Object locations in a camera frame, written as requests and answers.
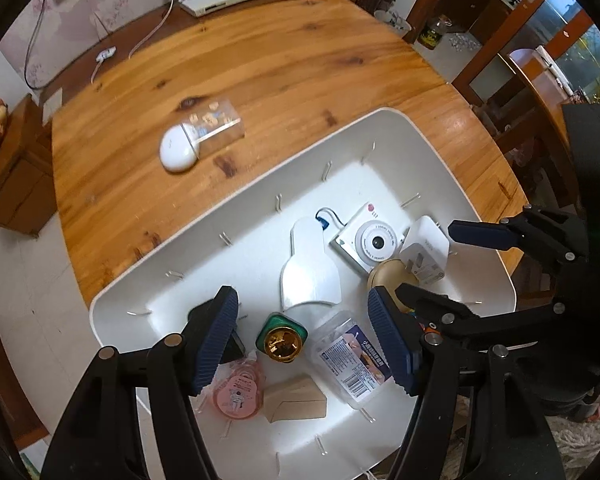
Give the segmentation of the round beige compact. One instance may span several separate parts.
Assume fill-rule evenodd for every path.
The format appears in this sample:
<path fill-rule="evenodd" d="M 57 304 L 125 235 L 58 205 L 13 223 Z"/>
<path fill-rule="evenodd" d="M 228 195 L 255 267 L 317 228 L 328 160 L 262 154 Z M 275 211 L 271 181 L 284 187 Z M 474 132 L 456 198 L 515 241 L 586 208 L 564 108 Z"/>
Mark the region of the round beige compact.
<path fill-rule="evenodd" d="M 387 289 L 396 307 L 404 313 L 411 313 L 413 309 L 407 307 L 396 296 L 396 289 L 403 283 L 418 286 L 419 281 L 416 276 L 407 270 L 406 266 L 400 259 L 390 259 L 378 263 L 377 266 L 370 271 L 367 279 L 367 289 L 371 290 L 374 287 L 381 286 Z"/>

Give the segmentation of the pink round tape case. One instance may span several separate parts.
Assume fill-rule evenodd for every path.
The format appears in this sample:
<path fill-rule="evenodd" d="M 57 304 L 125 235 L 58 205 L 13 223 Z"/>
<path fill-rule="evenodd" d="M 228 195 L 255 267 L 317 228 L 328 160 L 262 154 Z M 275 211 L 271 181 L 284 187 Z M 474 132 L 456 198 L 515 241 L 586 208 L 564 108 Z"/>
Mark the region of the pink round tape case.
<path fill-rule="evenodd" d="M 262 370 L 253 356 L 236 363 L 213 390 L 213 403 L 226 418 L 246 420 L 258 414 L 262 405 Z"/>

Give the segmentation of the white square charger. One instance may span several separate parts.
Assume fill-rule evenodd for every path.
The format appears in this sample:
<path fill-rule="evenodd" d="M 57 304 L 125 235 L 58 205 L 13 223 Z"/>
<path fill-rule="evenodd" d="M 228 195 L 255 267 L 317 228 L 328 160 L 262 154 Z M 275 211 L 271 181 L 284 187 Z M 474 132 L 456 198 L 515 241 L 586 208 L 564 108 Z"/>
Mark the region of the white square charger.
<path fill-rule="evenodd" d="M 400 248 L 399 259 L 421 285 L 434 284 L 445 277 L 450 242 L 429 216 L 412 223 Z"/>

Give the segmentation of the green bottle gold cap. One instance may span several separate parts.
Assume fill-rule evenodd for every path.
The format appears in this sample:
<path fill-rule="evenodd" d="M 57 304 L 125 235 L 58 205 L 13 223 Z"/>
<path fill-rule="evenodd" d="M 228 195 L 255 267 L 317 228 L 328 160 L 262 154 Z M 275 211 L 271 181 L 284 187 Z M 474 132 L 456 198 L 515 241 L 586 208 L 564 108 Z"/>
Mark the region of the green bottle gold cap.
<path fill-rule="evenodd" d="M 256 348 L 272 361 L 291 363 L 298 358 L 308 335 L 306 328 L 289 316 L 272 313 L 257 336 Z"/>

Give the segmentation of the blue label plastic box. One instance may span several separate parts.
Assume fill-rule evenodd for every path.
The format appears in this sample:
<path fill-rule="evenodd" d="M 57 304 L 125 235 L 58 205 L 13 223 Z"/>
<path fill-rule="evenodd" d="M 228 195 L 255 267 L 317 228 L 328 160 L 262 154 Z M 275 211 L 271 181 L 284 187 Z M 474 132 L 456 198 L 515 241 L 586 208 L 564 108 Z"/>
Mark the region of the blue label plastic box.
<path fill-rule="evenodd" d="M 385 357 L 348 310 L 335 313 L 306 342 L 315 369 L 354 410 L 362 410 L 392 379 Z"/>

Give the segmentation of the beige angular box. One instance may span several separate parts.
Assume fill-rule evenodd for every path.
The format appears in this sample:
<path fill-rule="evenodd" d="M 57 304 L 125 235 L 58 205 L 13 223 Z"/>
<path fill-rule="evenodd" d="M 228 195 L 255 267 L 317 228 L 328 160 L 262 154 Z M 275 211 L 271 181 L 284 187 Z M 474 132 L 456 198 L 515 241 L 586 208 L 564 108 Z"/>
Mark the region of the beige angular box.
<path fill-rule="evenodd" d="M 327 415 L 327 398 L 312 377 L 302 374 L 266 388 L 262 410 L 270 424 L 322 419 Z"/>

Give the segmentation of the multicolour puzzle cube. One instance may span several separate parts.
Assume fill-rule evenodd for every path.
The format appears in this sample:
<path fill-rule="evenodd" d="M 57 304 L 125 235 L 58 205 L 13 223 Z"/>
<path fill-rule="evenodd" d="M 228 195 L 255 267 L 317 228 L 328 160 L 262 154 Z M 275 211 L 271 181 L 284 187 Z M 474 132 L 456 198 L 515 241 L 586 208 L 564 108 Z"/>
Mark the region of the multicolour puzzle cube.
<path fill-rule="evenodd" d="M 410 316 L 411 318 L 414 318 L 414 320 L 417 322 L 420 330 L 425 333 L 426 330 L 428 330 L 429 328 L 429 322 L 426 320 L 426 318 L 423 318 L 421 315 L 419 315 L 416 311 L 414 310 L 408 310 L 406 312 L 406 314 L 408 316 Z"/>

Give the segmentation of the white plastic tray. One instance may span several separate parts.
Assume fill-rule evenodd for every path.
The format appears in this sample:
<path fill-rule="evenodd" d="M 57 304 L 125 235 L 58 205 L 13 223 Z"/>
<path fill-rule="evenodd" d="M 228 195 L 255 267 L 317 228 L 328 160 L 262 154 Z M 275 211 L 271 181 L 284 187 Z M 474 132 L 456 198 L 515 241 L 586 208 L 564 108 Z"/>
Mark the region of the white plastic tray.
<path fill-rule="evenodd" d="M 248 351 L 282 314 L 316 338 L 343 314 L 366 336 L 367 278 L 400 252 L 411 225 L 438 230 L 477 211 L 407 115 L 375 110 L 255 180 L 172 236 L 108 285 L 90 307 L 101 344 L 153 346 L 181 330 L 189 311 L 224 285 L 238 295 L 237 331 Z M 353 479 L 401 443 L 415 401 L 377 370 L 351 370 L 340 393 L 312 349 L 289 364 L 260 356 L 271 385 L 310 375 L 327 400 L 319 419 L 243 422 L 210 396 L 196 419 L 223 479 Z"/>

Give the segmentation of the wooden chair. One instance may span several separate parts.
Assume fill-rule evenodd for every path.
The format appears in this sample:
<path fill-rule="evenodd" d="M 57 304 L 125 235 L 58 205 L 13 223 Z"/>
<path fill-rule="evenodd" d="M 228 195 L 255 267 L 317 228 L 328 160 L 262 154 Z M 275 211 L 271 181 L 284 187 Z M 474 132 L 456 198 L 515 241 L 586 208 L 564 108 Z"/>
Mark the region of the wooden chair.
<path fill-rule="evenodd" d="M 488 98 L 478 96 L 463 73 L 453 80 L 454 87 L 492 134 L 527 193 L 545 176 L 557 205 L 573 204 L 578 184 L 562 112 L 570 95 L 539 49 L 517 49 L 504 56 L 504 63 L 512 74 Z"/>

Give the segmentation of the white oval mouse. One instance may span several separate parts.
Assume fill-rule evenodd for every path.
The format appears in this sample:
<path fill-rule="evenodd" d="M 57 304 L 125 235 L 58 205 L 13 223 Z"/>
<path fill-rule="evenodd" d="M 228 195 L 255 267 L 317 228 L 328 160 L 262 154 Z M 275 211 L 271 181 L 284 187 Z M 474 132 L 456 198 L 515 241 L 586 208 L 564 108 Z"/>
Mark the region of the white oval mouse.
<path fill-rule="evenodd" d="M 162 137 L 159 158 L 163 168 L 179 174 L 192 168 L 198 160 L 198 136 L 191 124 L 171 127 Z"/>

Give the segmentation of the white plastic bucket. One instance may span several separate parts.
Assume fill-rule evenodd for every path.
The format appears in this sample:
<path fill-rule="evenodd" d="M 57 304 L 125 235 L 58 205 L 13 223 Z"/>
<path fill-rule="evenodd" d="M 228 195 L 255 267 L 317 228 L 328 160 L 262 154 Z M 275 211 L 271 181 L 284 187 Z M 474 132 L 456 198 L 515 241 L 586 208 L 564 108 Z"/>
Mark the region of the white plastic bucket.
<path fill-rule="evenodd" d="M 374 12 L 374 18 L 381 23 L 386 24 L 400 38 L 403 38 L 413 29 L 411 24 L 405 18 L 402 18 L 402 16 L 394 11 L 378 9 Z"/>

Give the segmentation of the wooden side cabinet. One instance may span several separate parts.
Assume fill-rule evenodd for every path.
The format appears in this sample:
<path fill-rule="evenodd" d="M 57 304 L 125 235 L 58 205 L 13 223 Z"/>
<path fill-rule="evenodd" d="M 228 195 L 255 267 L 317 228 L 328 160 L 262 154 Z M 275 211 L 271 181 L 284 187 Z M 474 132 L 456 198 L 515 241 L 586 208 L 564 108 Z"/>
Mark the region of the wooden side cabinet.
<path fill-rule="evenodd" d="M 56 211 L 52 124 L 28 94 L 10 114 L 0 147 L 0 228 L 38 236 Z"/>

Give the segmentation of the white paper on bench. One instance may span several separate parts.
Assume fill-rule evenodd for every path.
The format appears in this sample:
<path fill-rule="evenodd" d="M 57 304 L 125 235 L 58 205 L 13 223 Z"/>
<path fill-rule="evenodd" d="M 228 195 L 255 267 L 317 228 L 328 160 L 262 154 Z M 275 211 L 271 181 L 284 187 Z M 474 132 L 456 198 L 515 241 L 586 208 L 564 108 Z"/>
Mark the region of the white paper on bench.
<path fill-rule="evenodd" d="M 59 88 L 53 93 L 44 103 L 42 107 L 42 124 L 48 124 L 55 113 L 61 109 L 62 103 L 64 102 L 64 92 Z"/>

